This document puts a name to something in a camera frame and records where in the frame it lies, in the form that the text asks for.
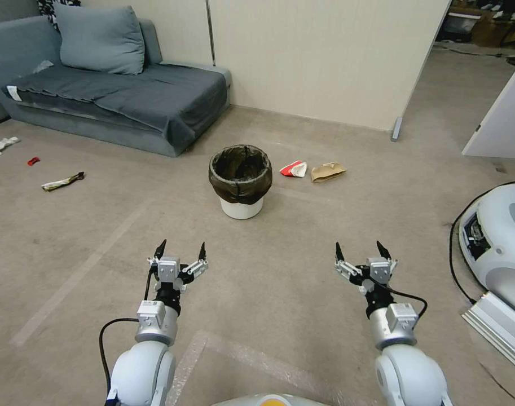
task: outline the floor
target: floor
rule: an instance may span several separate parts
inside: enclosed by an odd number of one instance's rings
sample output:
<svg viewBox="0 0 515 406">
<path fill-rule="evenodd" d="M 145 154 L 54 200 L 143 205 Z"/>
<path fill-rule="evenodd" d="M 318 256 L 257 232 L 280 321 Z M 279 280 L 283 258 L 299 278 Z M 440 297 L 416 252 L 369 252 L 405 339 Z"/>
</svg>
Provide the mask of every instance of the floor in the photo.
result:
<svg viewBox="0 0 515 406">
<path fill-rule="evenodd" d="M 515 179 L 515 161 L 460 154 L 513 71 L 503 59 L 432 52 L 397 143 L 234 107 L 177 159 L 0 124 L 0 138 L 21 139 L 0 156 L 0 406 L 101 404 L 99 329 L 134 316 L 146 257 L 163 238 L 184 261 L 206 241 L 210 260 L 182 297 L 179 405 L 266 391 L 384 405 L 365 300 L 333 272 L 337 240 L 347 260 L 364 263 L 376 239 L 400 260 L 392 286 L 429 302 L 419 348 L 441 365 L 454 404 L 515 405 L 495 382 L 515 396 L 515 367 L 460 317 L 468 304 L 447 265 L 450 222 L 475 195 Z M 211 155 L 236 143 L 264 149 L 276 170 L 300 159 L 339 161 L 347 173 L 321 184 L 276 173 L 263 210 L 232 220 L 207 172 Z M 33 156 L 41 162 L 29 167 Z M 79 171 L 86 178 L 65 189 L 40 188 Z M 456 246 L 454 256 L 477 295 Z M 109 365 L 134 332 L 110 327 Z"/>
</svg>

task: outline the gray blanket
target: gray blanket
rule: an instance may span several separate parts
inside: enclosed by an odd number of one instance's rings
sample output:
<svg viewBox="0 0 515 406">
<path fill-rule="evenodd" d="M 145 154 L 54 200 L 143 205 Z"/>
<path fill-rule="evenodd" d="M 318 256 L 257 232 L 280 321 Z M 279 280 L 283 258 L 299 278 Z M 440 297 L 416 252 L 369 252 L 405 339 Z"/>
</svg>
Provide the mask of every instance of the gray blanket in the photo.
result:
<svg viewBox="0 0 515 406">
<path fill-rule="evenodd" d="M 19 93 L 94 103 L 123 114 L 158 130 L 178 153 L 214 122 L 227 101 L 223 75 L 175 65 L 150 65 L 139 75 L 56 65 L 8 85 Z"/>
</svg>

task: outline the red and white paper cup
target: red and white paper cup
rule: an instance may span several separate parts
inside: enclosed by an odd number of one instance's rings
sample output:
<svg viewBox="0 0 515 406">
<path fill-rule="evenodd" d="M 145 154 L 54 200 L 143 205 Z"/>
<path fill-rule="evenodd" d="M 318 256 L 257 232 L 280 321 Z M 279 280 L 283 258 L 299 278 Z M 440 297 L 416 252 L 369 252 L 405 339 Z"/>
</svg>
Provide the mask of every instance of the red and white paper cup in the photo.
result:
<svg viewBox="0 0 515 406">
<path fill-rule="evenodd" d="M 307 165 L 302 161 L 295 161 L 292 164 L 284 166 L 280 169 L 280 173 L 284 176 L 291 176 L 295 178 L 304 178 Z"/>
</svg>

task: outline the trash bag rim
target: trash bag rim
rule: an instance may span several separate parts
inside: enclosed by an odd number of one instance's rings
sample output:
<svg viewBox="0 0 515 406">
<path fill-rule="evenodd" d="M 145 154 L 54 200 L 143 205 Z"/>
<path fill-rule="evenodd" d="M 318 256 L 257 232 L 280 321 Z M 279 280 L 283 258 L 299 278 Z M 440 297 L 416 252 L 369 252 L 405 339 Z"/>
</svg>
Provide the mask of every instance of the trash bag rim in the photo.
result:
<svg viewBox="0 0 515 406">
<path fill-rule="evenodd" d="M 214 166 L 212 165 L 212 161 L 214 161 L 214 158 L 216 158 L 218 155 L 220 155 L 226 149 L 231 149 L 231 148 L 235 148 L 235 147 L 251 147 L 251 148 L 254 148 L 254 149 L 260 151 L 263 154 L 263 156 L 266 158 L 265 168 L 255 178 L 252 178 L 252 179 L 249 179 L 249 180 L 237 180 L 237 181 L 235 181 L 235 180 L 225 179 L 225 178 L 223 178 L 222 176 L 220 176 L 220 175 L 218 175 L 216 173 L 216 171 L 214 169 Z M 267 173 L 267 170 L 271 166 L 270 166 L 270 160 L 268 159 L 268 155 L 262 149 L 254 146 L 254 145 L 250 145 L 250 144 L 236 144 L 236 145 L 229 145 L 228 147 L 222 148 L 221 151 L 218 151 L 214 155 L 212 155 L 212 158 L 210 158 L 210 163 L 209 163 L 208 167 L 209 167 L 210 171 L 214 174 L 214 176 L 216 176 L 218 179 L 220 179 L 221 181 L 223 181 L 223 182 L 225 182 L 227 184 L 243 184 L 243 183 L 255 182 L 257 179 L 262 178 L 263 176 L 265 176 L 265 174 Z"/>
</svg>

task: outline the white wall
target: white wall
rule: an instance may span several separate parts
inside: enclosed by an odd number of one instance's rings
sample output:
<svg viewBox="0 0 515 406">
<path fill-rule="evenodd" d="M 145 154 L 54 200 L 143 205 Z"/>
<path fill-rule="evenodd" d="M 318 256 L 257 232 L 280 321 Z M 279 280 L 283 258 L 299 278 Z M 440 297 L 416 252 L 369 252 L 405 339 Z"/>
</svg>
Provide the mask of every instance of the white wall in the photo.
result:
<svg viewBox="0 0 515 406">
<path fill-rule="evenodd" d="M 515 158 L 515 72 L 462 151 L 463 155 Z"/>
<path fill-rule="evenodd" d="M 210 0 L 232 102 L 390 130 L 403 115 L 450 0 Z M 211 63 L 205 0 L 131 4 L 166 59 Z"/>
<path fill-rule="evenodd" d="M 154 22 L 166 60 L 212 65 L 205 0 L 81 0 L 85 7 L 131 6 Z"/>
</svg>

